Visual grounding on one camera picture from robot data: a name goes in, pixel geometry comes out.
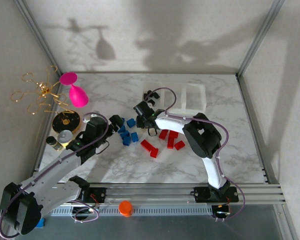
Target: gray floor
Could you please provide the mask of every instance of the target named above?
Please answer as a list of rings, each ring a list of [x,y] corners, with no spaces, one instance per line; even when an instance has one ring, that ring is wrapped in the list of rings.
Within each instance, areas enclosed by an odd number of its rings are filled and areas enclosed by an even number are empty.
[[[281,240],[272,205],[248,205],[229,222],[210,216],[104,216],[90,223],[48,216],[46,225],[17,240]]]

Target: pink wine glass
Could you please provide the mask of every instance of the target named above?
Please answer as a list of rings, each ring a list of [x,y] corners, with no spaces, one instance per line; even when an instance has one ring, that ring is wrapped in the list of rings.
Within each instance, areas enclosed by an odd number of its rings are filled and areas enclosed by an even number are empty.
[[[60,83],[63,85],[71,85],[69,90],[69,98],[76,108],[83,108],[89,102],[89,97],[79,86],[75,86],[74,83],[77,81],[78,76],[74,72],[66,72],[60,77]]]

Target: white wall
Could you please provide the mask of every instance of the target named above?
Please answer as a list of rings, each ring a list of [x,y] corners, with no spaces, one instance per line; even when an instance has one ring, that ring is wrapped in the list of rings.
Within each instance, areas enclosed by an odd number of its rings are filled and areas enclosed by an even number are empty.
[[[273,0],[26,2],[64,72],[220,74],[237,71]]]
[[[286,0],[244,78],[300,238],[300,0]]]
[[[13,1],[0,0],[0,200],[7,184],[30,176],[43,119],[48,116],[27,113],[33,97],[12,102],[10,95],[36,88],[22,82],[21,76],[33,72],[36,80],[44,81],[49,65]]]

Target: metal frame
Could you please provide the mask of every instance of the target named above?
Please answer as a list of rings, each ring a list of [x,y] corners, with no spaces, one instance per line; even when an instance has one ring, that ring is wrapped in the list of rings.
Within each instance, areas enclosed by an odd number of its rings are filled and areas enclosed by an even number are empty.
[[[269,184],[239,184],[239,186],[243,189],[246,196],[247,204],[270,204],[274,206],[276,211],[278,224],[281,230],[281,234],[283,239],[298,239],[295,229],[293,227],[293,223],[281,190],[280,185],[278,184],[277,179],[275,178],[274,171],[270,163],[265,161],[263,154],[263,144],[262,144],[262,135],[260,132],[260,127],[256,120],[256,114],[254,112],[251,99],[249,97],[249,93],[247,90],[247,86],[245,84],[245,80],[243,78],[243,74],[248,68],[250,62],[252,61],[255,53],[257,52],[262,40],[264,39],[266,33],[268,32],[271,24],[276,18],[281,6],[283,5],[285,0],[274,0],[267,17],[265,18],[261,28],[259,29],[256,37],[254,38],[243,62],[238,68],[238,72],[236,74],[240,93],[244,102],[244,107],[247,112],[250,128],[253,132],[253,140],[256,145],[256,149],[258,152],[258,156],[260,159],[260,164],[263,167],[264,175],[267,178]],[[60,70],[60,66],[58,65],[56,59],[54,58],[51,49],[48,46],[42,32],[39,29],[38,24],[36,23],[29,7],[26,4],[25,0],[14,0],[17,8],[19,9],[21,15],[23,16],[25,22],[29,26],[31,32],[33,33],[35,39],[37,40],[40,47],[42,47],[43,51],[47,55],[49,61],[56,65],[59,68],[57,72],[59,76],[61,76],[62,71]],[[53,116],[49,116],[46,121],[46,126],[50,126],[53,120]],[[34,166],[34,171],[37,171],[45,149],[44,139],[48,136],[50,132],[50,128],[46,127],[43,133],[43,140],[41,143],[41,148],[38,151],[36,163]],[[117,206],[119,202],[123,199],[130,200],[135,205],[143,205],[143,206],[194,206],[206,205],[205,203],[194,203],[194,197],[189,195],[189,192],[193,187],[206,186],[204,183],[198,184],[152,184],[152,183],[96,183],[91,184],[92,187],[106,187],[107,189],[107,198],[105,200],[104,206],[113,207]],[[242,196],[239,195],[239,203],[242,204]],[[63,207],[69,207],[70,203],[66,203]]]

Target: gold wire sculpture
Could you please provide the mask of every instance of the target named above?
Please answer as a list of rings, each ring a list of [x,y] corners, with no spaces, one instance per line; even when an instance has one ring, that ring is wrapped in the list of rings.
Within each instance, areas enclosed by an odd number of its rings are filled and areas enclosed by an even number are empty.
[[[51,95],[53,97],[53,101],[59,105],[59,107],[61,107],[62,109],[64,109],[65,111],[62,111],[63,115],[67,114],[74,114],[75,112],[67,109],[67,106],[69,106],[69,104],[65,103],[65,101],[67,100],[67,96],[64,93],[53,93],[53,89],[56,85],[58,85],[60,83],[60,81],[56,82],[55,84],[51,84],[49,83],[49,78],[50,78],[50,74],[52,73],[56,73],[58,70],[57,66],[51,65],[48,66],[45,69],[46,72],[46,81],[42,81],[42,82],[36,82],[34,80],[34,74],[32,72],[27,72],[22,76],[22,81],[24,82],[33,82],[37,85],[36,90],[35,91],[28,91],[28,92],[21,92],[21,91],[15,91],[14,93],[11,94],[10,99],[14,102],[18,102],[20,101],[25,95],[28,94],[38,94],[39,97],[37,98],[37,100],[35,101],[35,103],[31,103],[26,111],[32,115],[37,114],[41,108],[43,106],[45,106],[44,112],[45,113],[56,113],[59,115],[59,113],[57,111],[53,111],[51,110],[52,104],[50,103],[46,103],[47,97],[49,95]]]

